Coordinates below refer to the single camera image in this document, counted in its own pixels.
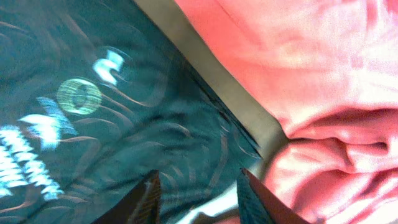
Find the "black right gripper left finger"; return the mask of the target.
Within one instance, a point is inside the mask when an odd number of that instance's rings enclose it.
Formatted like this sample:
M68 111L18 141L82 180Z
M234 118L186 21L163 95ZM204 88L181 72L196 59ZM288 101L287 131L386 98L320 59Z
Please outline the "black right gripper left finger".
M160 224L161 184L158 170L151 170L111 210L92 224Z

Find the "black printed cycling jersey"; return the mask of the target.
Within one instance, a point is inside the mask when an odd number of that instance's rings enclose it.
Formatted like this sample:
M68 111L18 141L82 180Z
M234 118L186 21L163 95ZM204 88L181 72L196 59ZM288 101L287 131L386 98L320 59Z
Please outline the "black printed cycling jersey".
M1 1L1 222L161 223L221 195L256 145L133 1Z

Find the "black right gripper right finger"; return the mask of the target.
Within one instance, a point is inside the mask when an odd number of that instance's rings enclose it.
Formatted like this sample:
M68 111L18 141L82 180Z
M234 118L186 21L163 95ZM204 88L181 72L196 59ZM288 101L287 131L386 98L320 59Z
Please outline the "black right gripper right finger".
M242 224L309 224L247 169L241 169L237 178L237 195Z

